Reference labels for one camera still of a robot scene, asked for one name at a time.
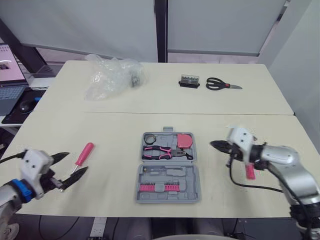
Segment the power strip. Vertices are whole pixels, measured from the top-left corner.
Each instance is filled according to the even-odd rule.
[[[90,237],[103,237],[107,218],[106,217],[95,217],[90,233]]]

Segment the tool case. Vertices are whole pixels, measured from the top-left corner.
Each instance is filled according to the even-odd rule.
[[[155,142],[147,145],[146,135],[154,135]],[[177,147],[178,134],[192,137],[190,148],[183,149],[188,155],[173,156],[171,159],[143,159],[148,153],[152,156],[164,154],[160,150],[144,151],[145,147],[162,146],[179,150]],[[162,203],[196,203],[201,199],[201,188],[198,168],[194,165],[197,160],[195,137],[191,132],[173,132],[173,127],[164,127],[163,132],[145,132],[142,136],[141,159],[143,163],[138,167],[136,184],[136,201],[141,204]]]

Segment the plastic bag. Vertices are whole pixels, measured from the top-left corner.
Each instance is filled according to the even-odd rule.
[[[91,84],[85,92],[86,100],[103,100],[146,82],[144,67],[136,60],[102,59],[95,54],[89,54],[85,59],[94,66]]]

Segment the mouse pad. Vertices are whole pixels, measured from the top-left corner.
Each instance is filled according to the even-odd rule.
[[[34,98],[42,97],[45,93],[45,90],[27,90],[25,91],[18,102],[14,105],[14,108],[9,113],[9,115],[5,116],[2,120],[3,124],[23,124],[26,118],[29,116],[29,113],[21,113],[20,111],[20,103],[23,101],[32,101]]]

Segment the white table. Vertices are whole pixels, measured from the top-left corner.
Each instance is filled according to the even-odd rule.
[[[43,77],[43,78],[29,78],[27,80],[30,88],[46,88],[49,87],[52,82],[55,80],[54,77]],[[2,120],[6,116],[0,116],[0,128],[8,131],[9,133],[16,135],[18,130],[16,127],[21,127],[22,123],[10,123],[10,124],[3,124]]]
[[[87,101],[94,73],[88,61],[68,61],[43,96],[36,111],[293,115],[263,64],[143,63],[149,81],[107,100]],[[200,77],[198,89],[180,87],[181,74]],[[242,90],[206,88],[209,77],[239,85]]]
[[[140,147],[144,132],[173,126],[177,132],[195,137],[202,200],[194,204],[138,204],[135,189]],[[289,216],[282,193],[242,188],[232,184],[225,164],[228,156],[209,145],[225,140],[230,126],[248,128],[261,144],[287,145],[296,149],[302,164],[320,182],[319,155],[295,116],[215,115],[215,114],[135,114],[103,112],[34,111],[8,147],[5,156],[24,149],[49,154],[71,152],[52,166],[58,179],[64,179],[87,142],[95,149],[85,162],[88,171],[75,185],[60,193],[57,189],[40,200],[24,204],[19,213],[96,217],[201,217],[265,218]],[[19,178],[19,159],[1,164],[0,183]],[[257,180],[245,179],[244,166],[235,162],[234,178],[242,183],[279,188],[267,171]]]

